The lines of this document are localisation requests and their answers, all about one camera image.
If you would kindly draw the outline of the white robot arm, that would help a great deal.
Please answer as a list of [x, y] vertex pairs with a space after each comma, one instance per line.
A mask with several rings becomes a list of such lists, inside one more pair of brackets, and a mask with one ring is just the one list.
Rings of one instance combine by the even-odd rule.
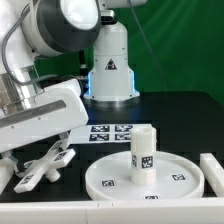
[[34, 60], [91, 46], [101, 18], [98, 0], [0, 0], [0, 154], [87, 122], [78, 81], [43, 88]]

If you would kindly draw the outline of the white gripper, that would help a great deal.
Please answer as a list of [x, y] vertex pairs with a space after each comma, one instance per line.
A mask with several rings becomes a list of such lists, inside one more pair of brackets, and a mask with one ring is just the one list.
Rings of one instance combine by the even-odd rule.
[[[80, 99], [81, 87], [76, 79], [46, 87], [35, 97], [36, 105], [22, 112], [0, 118], [0, 153], [59, 135], [60, 150], [66, 150], [71, 129], [87, 124], [88, 115]], [[24, 164], [13, 152], [9, 159], [16, 174]]]

